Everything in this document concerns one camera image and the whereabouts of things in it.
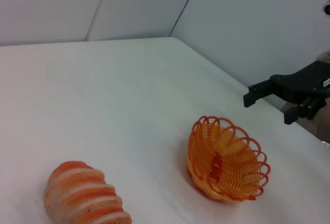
orange wicker basket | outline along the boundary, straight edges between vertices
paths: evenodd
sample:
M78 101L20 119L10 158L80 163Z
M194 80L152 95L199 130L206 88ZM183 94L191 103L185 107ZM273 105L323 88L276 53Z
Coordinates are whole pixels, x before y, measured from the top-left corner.
M192 127L188 172L211 199L255 200L268 183L266 161L258 142L226 118L202 116Z

white table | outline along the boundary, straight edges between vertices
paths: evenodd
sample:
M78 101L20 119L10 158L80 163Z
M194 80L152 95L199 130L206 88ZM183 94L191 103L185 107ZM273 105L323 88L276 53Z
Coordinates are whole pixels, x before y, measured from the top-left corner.
M0 48L0 223L49 224L42 193L82 160L117 188L134 224L329 223L330 149L174 38ZM219 204L192 186L187 141L227 117L272 167L256 201Z

